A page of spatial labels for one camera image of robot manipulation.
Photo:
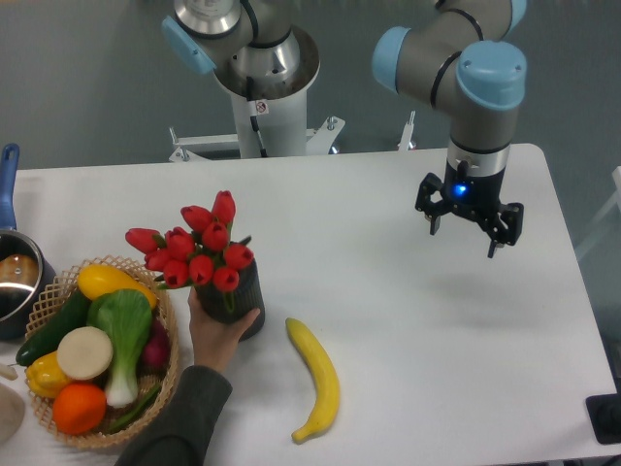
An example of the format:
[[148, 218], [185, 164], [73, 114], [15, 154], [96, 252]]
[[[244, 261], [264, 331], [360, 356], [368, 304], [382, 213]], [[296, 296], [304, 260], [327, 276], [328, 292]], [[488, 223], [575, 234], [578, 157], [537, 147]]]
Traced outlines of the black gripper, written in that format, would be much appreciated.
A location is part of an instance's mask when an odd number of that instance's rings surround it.
[[458, 177], [458, 171], [446, 164], [444, 180], [428, 173], [419, 185], [415, 209], [430, 222], [434, 236], [441, 226], [441, 218], [449, 213], [468, 219], [488, 229], [490, 245], [488, 258], [497, 249], [514, 246], [519, 240], [524, 218], [521, 203], [501, 204], [500, 191], [505, 169], [486, 177]]

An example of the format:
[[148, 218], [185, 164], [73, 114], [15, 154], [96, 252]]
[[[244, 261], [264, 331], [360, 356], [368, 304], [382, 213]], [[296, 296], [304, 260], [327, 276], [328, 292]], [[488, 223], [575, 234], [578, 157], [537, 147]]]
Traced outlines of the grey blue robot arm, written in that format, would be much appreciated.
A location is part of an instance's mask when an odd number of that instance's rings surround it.
[[[527, 61], [506, 42], [523, 1], [439, 1], [415, 32], [387, 30], [372, 58], [375, 80], [451, 119], [446, 167], [427, 175], [415, 207], [437, 231], [447, 214], [476, 223], [492, 249], [514, 245], [524, 208], [500, 199]], [[307, 155], [307, 92], [320, 60], [288, 1], [178, 1], [161, 30], [179, 60], [228, 92], [244, 158]]]

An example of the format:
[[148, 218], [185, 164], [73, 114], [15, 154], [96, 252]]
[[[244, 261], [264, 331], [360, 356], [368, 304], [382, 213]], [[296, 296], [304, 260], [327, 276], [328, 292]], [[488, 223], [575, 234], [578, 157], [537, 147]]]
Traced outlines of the dark grey sleeved forearm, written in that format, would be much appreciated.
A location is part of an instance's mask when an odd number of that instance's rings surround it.
[[118, 465], [201, 465], [232, 385], [213, 369], [190, 366], [156, 419], [125, 448]]

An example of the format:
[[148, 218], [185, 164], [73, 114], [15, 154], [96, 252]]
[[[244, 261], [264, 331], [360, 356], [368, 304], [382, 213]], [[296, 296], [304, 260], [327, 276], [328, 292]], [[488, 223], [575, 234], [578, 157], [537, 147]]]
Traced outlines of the person's bare hand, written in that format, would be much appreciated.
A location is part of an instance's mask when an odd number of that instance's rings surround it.
[[207, 314], [194, 288], [190, 290], [187, 302], [190, 310], [189, 332], [193, 362], [223, 374], [237, 350], [239, 341], [257, 319], [260, 310], [253, 309], [242, 319], [225, 324]]

